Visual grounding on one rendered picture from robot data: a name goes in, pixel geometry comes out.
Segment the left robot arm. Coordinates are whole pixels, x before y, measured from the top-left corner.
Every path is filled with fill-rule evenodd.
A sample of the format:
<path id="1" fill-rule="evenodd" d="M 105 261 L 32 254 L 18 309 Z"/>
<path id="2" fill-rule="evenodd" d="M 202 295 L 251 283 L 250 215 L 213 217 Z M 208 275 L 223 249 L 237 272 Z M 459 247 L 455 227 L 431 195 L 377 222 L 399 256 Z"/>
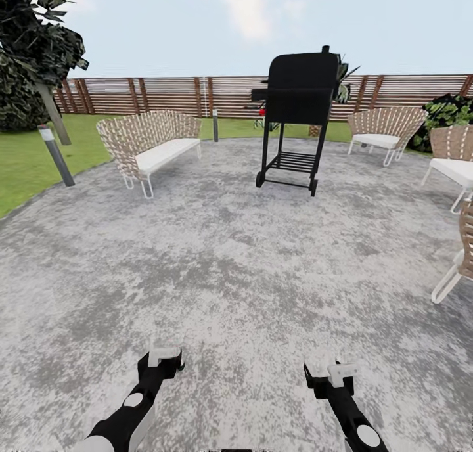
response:
<path id="1" fill-rule="evenodd" d="M 139 384 L 107 420 L 100 420 L 70 452 L 135 452 L 154 420 L 154 400 L 164 379 L 174 378 L 182 349 L 150 349 L 138 362 Z"/>

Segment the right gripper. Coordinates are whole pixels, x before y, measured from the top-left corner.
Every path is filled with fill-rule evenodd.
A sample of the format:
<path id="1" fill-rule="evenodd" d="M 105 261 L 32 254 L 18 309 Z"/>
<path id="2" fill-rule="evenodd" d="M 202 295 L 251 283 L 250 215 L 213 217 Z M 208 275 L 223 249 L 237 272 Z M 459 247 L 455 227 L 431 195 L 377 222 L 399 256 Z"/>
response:
<path id="1" fill-rule="evenodd" d="M 344 386 L 335 388 L 331 385 L 328 377 L 312 377 L 307 365 L 304 365 L 308 388 L 313 388 L 316 399 L 328 399 L 333 412 L 336 413 L 337 406 L 343 401 L 353 401 L 354 389 L 352 376 L 344 377 Z"/>

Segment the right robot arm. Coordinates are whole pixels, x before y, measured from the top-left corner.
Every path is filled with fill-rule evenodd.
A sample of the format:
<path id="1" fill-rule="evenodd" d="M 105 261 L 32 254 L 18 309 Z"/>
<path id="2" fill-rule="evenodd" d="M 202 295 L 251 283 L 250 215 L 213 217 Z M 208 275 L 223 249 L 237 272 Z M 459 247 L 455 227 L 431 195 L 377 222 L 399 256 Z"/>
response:
<path id="1" fill-rule="evenodd" d="M 379 433 L 363 416 L 353 400 L 353 379 L 361 373 L 357 363 L 336 361 L 327 368 L 330 376 L 312 377 L 304 365 L 308 388 L 313 388 L 316 399 L 328 399 L 346 436 L 346 452 L 389 452 Z"/>

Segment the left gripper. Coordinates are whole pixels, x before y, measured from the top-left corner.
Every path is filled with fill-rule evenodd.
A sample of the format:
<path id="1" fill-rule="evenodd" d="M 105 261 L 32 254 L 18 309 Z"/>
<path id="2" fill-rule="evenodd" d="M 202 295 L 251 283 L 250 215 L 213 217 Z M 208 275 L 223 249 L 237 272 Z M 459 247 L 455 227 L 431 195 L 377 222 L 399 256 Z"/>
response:
<path id="1" fill-rule="evenodd" d="M 160 389 L 164 379 L 174 378 L 175 372 L 181 366 L 183 357 L 182 349 L 179 347 L 179 356 L 176 358 L 161 359 L 161 363 L 157 367 L 148 367 L 149 352 L 146 353 L 142 360 L 138 362 L 137 370 L 139 371 L 139 381 L 146 377 L 151 377 L 157 380 L 158 388 Z"/>

